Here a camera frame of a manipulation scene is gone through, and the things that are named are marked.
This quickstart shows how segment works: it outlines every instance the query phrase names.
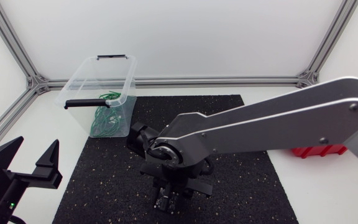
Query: metal screw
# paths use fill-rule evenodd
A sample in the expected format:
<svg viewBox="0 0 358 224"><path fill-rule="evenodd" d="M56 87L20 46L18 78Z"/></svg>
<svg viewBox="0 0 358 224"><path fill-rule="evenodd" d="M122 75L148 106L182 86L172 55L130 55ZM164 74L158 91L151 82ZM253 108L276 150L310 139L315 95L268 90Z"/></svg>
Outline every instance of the metal screw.
<svg viewBox="0 0 358 224"><path fill-rule="evenodd" d="M319 142L320 142L320 144L328 144L328 139L327 138L321 138L320 140L319 140Z"/></svg>
<svg viewBox="0 0 358 224"><path fill-rule="evenodd" d="M350 111L356 112L358 111L358 104L357 103L352 103L349 107Z"/></svg>

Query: robotic claw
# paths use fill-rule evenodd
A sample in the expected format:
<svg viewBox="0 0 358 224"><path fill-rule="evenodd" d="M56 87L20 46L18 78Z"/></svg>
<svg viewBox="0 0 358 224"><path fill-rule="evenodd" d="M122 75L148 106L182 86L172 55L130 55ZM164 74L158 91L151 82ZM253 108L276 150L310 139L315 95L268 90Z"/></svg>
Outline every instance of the robotic claw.
<svg viewBox="0 0 358 224"><path fill-rule="evenodd" d="M174 164L177 162L183 162L180 152L175 148L167 143L162 143L157 150L151 150L150 146L156 145L155 139L158 134L158 131L142 123L136 123L131 127L127 140L128 148L144 159L148 154L165 161L160 165L145 163L140 167L141 174L154 177L154 208L173 214L181 196L191 198L194 191L205 194L207 197L211 196L212 186L202 183L196 178L199 175L213 173L212 160L205 158L192 166L175 167Z"/></svg>
<svg viewBox="0 0 358 224"><path fill-rule="evenodd" d="M207 196L212 186L197 180L213 173L208 157L270 149L344 144L358 157L358 79L342 78L271 100L206 116L179 114L158 132L131 127L130 150L147 162L141 174L154 177L154 207L173 213L180 197Z"/></svg>

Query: black cable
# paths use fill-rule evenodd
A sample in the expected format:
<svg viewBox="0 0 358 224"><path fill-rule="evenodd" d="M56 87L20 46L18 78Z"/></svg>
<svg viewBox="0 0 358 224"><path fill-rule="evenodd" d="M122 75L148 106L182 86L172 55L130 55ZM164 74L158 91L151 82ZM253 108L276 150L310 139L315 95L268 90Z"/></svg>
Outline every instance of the black cable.
<svg viewBox="0 0 358 224"><path fill-rule="evenodd" d="M161 159L161 160L167 160L167 159L172 159L168 154L166 153L158 153L158 152L153 152L150 150L149 148L149 141L152 139L147 139L147 136L146 134L144 133L144 130L140 130L140 136L142 136L142 139L143 139L143 149L144 151L154 157L154 158L157 158L157 159Z"/></svg>
<svg viewBox="0 0 358 224"><path fill-rule="evenodd" d="M211 175L214 172L215 165L210 158L205 158L205 162L208 164L209 168L203 168L200 172L200 175Z"/></svg>
<svg viewBox="0 0 358 224"><path fill-rule="evenodd" d="M10 222L13 222L15 224L25 224L25 221L23 221L23 219L12 215L11 218L9 219Z"/></svg>

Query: red container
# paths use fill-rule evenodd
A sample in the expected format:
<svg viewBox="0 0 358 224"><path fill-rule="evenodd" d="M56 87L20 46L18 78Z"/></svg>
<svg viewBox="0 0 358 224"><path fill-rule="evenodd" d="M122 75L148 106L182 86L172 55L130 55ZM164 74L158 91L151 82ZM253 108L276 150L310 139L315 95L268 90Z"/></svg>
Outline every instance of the red container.
<svg viewBox="0 0 358 224"><path fill-rule="evenodd" d="M347 147L342 144L329 145L329 146L313 146L313 147L298 147L292 149L292 152L296 156L302 157L302 159L308 156L325 156L326 154L338 153L342 155L346 152Z"/></svg>

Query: aluminum frame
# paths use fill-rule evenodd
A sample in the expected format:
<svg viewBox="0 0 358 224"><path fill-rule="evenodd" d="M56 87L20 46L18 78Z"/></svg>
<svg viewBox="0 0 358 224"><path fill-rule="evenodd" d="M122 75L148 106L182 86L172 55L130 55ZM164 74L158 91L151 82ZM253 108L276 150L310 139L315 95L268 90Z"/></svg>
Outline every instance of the aluminum frame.
<svg viewBox="0 0 358 224"><path fill-rule="evenodd" d="M297 86L303 88L318 83L319 71L349 22L358 0L343 0L310 65L298 75L287 77L198 77L198 78L138 78L137 88L221 87L221 86ZM60 90L67 80L49 80L41 75L16 35L0 4L0 36L19 64L27 79L27 90L0 117L0 140L36 97L50 90Z"/></svg>

